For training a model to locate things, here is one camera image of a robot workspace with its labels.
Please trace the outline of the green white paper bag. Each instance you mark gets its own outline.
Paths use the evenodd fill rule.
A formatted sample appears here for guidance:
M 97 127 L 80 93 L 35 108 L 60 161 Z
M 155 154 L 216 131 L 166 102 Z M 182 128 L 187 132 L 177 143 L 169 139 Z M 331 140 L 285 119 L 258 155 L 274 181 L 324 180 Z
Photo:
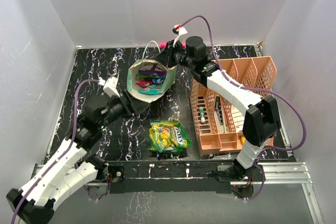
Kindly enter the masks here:
M 147 58 L 146 51 L 128 70 L 127 91 L 140 101 L 152 103 L 175 83 L 177 68 L 167 68 Z

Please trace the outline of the orange plastic desk organizer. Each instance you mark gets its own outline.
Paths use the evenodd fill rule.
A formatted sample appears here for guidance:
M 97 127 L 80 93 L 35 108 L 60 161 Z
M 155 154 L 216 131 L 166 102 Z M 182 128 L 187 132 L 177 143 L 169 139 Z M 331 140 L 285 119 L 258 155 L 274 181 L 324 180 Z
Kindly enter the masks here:
M 226 73 L 245 87 L 272 88 L 277 69 L 270 56 L 225 59 L 220 65 Z M 190 102 L 195 134 L 200 155 L 239 152 L 242 149 L 239 137 L 243 135 L 245 113 L 219 93 L 212 91 L 195 79 L 192 80 Z M 199 107 L 204 108 L 205 123 L 199 116 Z

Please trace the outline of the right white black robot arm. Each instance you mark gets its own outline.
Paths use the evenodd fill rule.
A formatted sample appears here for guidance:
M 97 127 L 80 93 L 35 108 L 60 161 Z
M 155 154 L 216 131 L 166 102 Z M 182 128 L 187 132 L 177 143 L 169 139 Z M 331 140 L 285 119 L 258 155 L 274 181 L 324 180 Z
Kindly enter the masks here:
M 189 68 L 196 81 L 221 95 L 244 115 L 245 144 L 224 174 L 247 180 L 253 174 L 258 156 L 281 129 L 276 99 L 270 95 L 264 98 L 232 79 L 218 63 L 208 59 L 206 45 L 199 36 L 189 37 L 185 47 L 179 41 L 167 42 L 154 60 L 167 68 L 176 65 Z

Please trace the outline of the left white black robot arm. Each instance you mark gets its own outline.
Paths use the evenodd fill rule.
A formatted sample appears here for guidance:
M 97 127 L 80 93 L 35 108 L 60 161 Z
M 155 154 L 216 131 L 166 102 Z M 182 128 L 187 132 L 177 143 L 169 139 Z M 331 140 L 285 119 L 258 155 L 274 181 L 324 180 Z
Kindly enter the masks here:
M 88 182 L 104 181 L 108 168 L 103 159 L 92 155 L 78 168 L 71 168 L 102 138 L 102 130 L 119 118 L 141 114 L 150 104 L 123 91 L 120 97 L 90 98 L 76 117 L 70 138 L 62 141 L 42 169 L 20 189 L 11 189 L 7 201 L 13 219 L 25 223 L 49 223 L 57 208 Z

